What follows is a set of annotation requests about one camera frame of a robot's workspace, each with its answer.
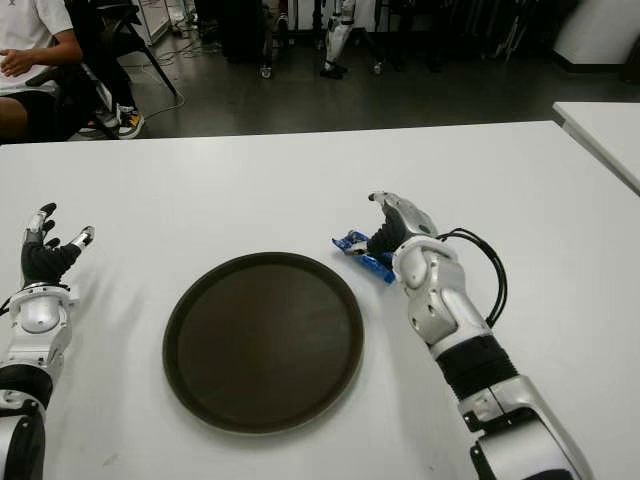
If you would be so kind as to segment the right robot hand black silver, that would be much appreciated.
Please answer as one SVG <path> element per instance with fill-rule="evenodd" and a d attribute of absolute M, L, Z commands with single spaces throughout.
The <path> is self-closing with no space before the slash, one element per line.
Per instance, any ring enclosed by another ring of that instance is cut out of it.
<path fill-rule="evenodd" d="M 354 241 L 346 249 L 347 255 L 366 255 L 391 269 L 391 255 L 404 242 L 414 236 L 438 236 L 431 218 L 411 201 L 386 191 L 373 192 L 368 199 L 380 205 L 384 222 L 368 240 Z"/>

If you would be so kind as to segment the left robot hand black silver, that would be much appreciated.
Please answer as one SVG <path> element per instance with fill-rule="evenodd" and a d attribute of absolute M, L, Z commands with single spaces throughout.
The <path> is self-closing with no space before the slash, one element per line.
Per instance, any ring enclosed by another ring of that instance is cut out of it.
<path fill-rule="evenodd" d="M 56 208 L 55 203 L 42 206 L 27 223 L 20 255 L 23 288 L 36 284 L 58 285 L 95 239 L 95 228 L 87 226 L 66 244 L 59 238 L 47 241 L 47 234 L 55 227 L 50 217 Z"/>

